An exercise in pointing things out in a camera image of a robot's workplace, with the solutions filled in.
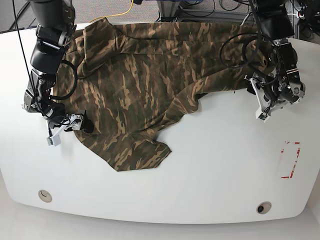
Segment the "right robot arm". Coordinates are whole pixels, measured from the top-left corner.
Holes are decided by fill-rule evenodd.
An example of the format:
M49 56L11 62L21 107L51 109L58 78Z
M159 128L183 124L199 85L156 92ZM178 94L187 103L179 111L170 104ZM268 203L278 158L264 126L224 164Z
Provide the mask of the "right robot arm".
M23 108L29 113L40 113L48 122L48 129L60 131L84 131L92 133L94 125L86 111L67 114L62 101L69 99L78 84L76 67L64 59L75 33L76 11L70 0L32 0L32 11L38 20L36 44L30 64L33 67L24 93ZM56 84L60 65L67 65L73 71L71 90L63 96L51 94Z

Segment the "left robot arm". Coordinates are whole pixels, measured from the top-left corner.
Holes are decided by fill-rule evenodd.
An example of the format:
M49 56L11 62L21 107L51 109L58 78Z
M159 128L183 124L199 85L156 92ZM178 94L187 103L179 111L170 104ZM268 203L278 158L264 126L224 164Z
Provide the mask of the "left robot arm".
M256 95L259 104L255 113L257 119L267 121L272 112L287 104L296 104L304 96L306 86L300 80L297 68L298 55L289 38L294 29L288 17L283 0L251 0L258 33L245 42L242 52L254 40L270 41L270 61L275 65L275 74L255 70L250 78L248 91Z

